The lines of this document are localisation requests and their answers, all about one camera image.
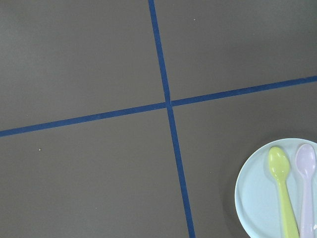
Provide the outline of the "pink plastic spoon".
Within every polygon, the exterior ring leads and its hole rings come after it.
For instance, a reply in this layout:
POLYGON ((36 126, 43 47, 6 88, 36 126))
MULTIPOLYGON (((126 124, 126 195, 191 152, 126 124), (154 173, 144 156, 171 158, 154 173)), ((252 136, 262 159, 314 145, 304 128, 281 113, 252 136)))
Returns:
POLYGON ((295 156, 295 164, 303 180, 300 237, 314 238, 313 176, 316 170, 316 154, 312 145, 302 144, 295 156))

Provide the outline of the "yellow plastic spoon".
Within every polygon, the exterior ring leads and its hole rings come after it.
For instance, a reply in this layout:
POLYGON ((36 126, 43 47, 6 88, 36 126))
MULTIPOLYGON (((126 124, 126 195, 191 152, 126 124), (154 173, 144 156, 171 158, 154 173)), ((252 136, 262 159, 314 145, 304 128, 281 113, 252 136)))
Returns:
POLYGON ((290 162, 280 147, 274 146, 270 148, 268 153, 268 166, 277 184, 284 237, 298 238, 299 231, 286 182, 290 172, 290 162))

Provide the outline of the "white round plate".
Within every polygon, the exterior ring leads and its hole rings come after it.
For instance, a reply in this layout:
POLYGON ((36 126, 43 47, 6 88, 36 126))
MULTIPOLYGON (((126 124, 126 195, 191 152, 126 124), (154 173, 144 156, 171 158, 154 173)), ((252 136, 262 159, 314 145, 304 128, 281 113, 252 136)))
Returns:
POLYGON ((290 163, 286 184, 297 226, 301 223, 303 179, 297 170, 296 152, 303 144, 317 144, 301 138, 272 141, 257 149, 244 163, 235 185, 235 208, 241 225, 251 238, 284 237, 276 180, 268 165, 269 150, 281 148, 290 163))

